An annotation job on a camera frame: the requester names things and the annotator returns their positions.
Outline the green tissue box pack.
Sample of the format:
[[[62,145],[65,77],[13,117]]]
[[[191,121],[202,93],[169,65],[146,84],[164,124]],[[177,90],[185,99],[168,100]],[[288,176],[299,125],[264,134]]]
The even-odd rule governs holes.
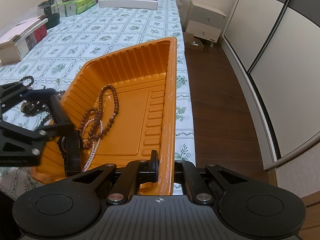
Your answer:
[[[60,1],[58,5],[60,17],[70,17],[83,13],[96,5],[97,0],[70,0]]]

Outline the beige nightstand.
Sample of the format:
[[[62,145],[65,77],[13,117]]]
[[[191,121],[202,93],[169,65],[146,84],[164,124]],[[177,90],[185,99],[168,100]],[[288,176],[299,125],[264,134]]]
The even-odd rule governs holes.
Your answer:
[[[212,48],[224,30],[228,16],[220,9],[191,1],[185,19],[185,31],[210,43]]]

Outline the small cardboard box on floor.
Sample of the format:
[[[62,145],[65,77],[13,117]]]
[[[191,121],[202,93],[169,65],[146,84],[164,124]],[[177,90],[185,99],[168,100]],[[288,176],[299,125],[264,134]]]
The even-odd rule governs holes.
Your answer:
[[[204,46],[202,42],[198,38],[196,38],[192,33],[184,32],[183,39],[185,49],[203,51]]]

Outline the beige cardboard box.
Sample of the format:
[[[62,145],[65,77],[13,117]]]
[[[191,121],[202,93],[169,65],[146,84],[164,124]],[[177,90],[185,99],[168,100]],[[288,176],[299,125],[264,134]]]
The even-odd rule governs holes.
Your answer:
[[[20,43],[17,48],[0,49],[1,64],[20,62],[30,51],[25,42]]]

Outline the orange plastic tray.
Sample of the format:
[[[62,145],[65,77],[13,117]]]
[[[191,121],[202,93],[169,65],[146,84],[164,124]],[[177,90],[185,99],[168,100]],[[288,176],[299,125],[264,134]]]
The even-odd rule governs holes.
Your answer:
[[[144,183],[140,194],[173,192],[177,39],[160,38],[90,60],[61,99],[76,128],[88,136],[93,115],[103,107],[103,124],[114,123],[103,137],[91,168],[106,163],[124,167],[158,152],[157,182]]]

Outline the floral patterned bed sheet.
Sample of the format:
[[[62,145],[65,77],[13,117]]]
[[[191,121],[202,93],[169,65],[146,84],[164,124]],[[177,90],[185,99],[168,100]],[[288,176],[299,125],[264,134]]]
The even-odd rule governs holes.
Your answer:
[[[195,162],[194,124],[184,40],[176,0],[157,10],[91,7],[63,17],[19,63],[1,66],[1,84],[31,75],[34,88],[66,90],[89,60],[158,38],[177,38],[175,159]]]

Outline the long white box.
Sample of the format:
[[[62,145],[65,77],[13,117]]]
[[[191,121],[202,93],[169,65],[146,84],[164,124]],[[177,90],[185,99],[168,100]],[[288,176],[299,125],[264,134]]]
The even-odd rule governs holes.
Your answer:
[[[101,8],[127,8],[157,10],[157,0],[100,0]]]

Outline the books on box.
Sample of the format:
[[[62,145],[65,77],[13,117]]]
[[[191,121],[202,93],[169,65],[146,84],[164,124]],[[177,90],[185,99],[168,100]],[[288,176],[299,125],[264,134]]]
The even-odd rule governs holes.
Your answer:
[[[31,50],[47,35],[47,22],[48,18],[43,15],[21,21],[1,37],[1,49],[17,48],[25,42]]]

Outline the black wrist watch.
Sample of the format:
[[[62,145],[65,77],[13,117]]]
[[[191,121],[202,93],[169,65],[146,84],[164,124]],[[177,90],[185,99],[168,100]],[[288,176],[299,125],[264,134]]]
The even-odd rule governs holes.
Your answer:
[[[79,130],[59,137],[59,150],[64,164],[64,171],[67,177],[79,174],[81,169],[81,154],[83,152],[82,138]]]

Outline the dark green cup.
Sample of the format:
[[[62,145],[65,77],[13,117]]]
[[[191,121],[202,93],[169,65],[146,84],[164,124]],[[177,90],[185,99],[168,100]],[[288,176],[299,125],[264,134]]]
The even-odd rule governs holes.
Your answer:
[[[46,23],[46,28],[51,29],[60,23],[60,14],[54,13],[46,16],[48,22]]]

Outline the sliding wardrobe doors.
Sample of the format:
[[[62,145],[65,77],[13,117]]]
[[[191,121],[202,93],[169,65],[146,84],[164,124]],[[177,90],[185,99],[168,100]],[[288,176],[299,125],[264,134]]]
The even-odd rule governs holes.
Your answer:
[[[236,0],[221,46],[244,93],[264,169],[319,142],[319,0]]]

